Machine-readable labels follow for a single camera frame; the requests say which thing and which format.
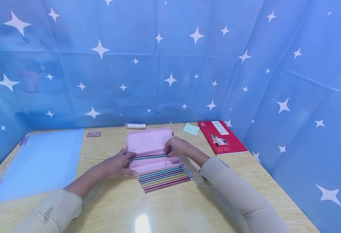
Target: person's left hand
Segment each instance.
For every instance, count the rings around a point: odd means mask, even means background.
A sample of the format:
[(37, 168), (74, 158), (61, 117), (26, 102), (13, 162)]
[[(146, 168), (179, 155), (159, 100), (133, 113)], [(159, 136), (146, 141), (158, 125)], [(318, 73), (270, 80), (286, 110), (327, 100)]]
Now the person's left hand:
[(121, 149), (116, 155), (102, 161), (97, 166), (102, 170), (104, 176), (114, 179), (122, 175), (136, 176), (137, 172), (124, 167), (129, 157), (136, 155), (134, 152), (127, 152), (126, 149)]

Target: desk surface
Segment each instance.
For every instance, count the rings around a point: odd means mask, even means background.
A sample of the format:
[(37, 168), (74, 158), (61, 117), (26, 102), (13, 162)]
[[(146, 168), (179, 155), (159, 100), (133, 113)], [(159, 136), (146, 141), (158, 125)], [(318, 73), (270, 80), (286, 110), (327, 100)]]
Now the desk surface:
[[(175, 135), (188, 140), (206, 154), (214, 155), (202, 132), (199, 131), (195, 137), (184, 133), (183, 126), (150, 125), (148, 128), (171, 127)], [(95, 131), (101, 132), (99, 138), (86, 137), (88, 132)], [(85, 129), (77, 176), (125, 148), (125, 135), (129, 131), (132, 130), (125, 127)], [(0, 165), (0, 177), (18, 149), (19, 146)], [(219, 158), (266, 197), (291, 232), (319, 232), (251, 154)], [(148, 194), (133, 177), (102, 181), (89, 193), (84, 200), (82, 214), (71, 222), (65, 232), (210, 233), (246, 229), (246, 223), (234, 208), (228, 206), (221, 194), (199, 175), (199, 167), (188, 159), (183, 163), (195, 175), (194, 181)], [(0, 203), (0, 232), (14, 228), (49, 193)]]

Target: pink eraser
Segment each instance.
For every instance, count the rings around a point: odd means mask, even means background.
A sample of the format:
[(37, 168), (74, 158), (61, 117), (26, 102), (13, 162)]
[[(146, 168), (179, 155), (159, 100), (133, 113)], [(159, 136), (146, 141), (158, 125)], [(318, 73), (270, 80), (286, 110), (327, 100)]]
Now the pink eraser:
[(99, 137), (100, 132), (90, 132), (86, 135), (88, 138), (94, 138), (94, 137)]

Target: sticky note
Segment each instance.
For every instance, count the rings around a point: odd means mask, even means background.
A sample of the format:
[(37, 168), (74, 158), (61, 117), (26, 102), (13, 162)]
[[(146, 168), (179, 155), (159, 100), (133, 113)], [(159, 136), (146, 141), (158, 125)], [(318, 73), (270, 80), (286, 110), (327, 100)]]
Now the sticky note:
[(187, 122), (185, 127), (183, 128), (183, 131), (196, 136), (199, 132), (199, 127), (196, 127), (194, 125), (190, 125), (190, 123)]

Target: blue backdrop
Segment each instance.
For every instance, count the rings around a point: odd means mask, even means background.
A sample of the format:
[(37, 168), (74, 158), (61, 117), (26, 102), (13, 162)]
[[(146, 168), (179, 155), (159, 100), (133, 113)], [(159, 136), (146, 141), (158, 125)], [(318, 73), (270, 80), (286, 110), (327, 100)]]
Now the blue backdrop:
[(0, 0), (0, 163), (32, 130), (216, 119), (341, 232), (341, 1)]

